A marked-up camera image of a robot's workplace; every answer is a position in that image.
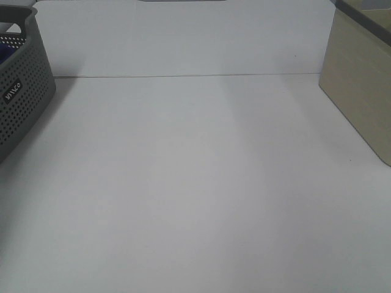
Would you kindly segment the blue microfibre towel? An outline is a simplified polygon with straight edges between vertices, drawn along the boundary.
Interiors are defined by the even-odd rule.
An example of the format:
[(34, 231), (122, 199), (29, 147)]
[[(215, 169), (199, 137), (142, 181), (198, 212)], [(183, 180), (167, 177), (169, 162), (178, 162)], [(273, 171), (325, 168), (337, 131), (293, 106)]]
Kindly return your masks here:
[(7, 44), (0, 44), (0, 64), (4, 63), (14, 52), (15, 48), (8, 46)]

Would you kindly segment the beige storage bin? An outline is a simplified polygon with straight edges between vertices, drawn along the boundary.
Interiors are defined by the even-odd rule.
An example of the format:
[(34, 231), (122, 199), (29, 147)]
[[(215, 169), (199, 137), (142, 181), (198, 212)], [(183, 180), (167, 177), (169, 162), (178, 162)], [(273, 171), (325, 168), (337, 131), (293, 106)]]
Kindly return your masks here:
[(390, 1), (334, 1), (319, 86), (390, 165)]

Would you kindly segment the grey perforated plastic basket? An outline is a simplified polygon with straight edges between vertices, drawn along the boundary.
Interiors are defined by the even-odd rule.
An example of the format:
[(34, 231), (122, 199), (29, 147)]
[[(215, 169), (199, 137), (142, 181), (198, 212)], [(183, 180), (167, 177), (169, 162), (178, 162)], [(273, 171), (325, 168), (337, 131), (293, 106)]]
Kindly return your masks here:
[(1, 21), (16, 24), (21, 32), (2, 32), (1, 45), (1, 161), (24, 139), (56, 92), (37, 9), (2, 5)]

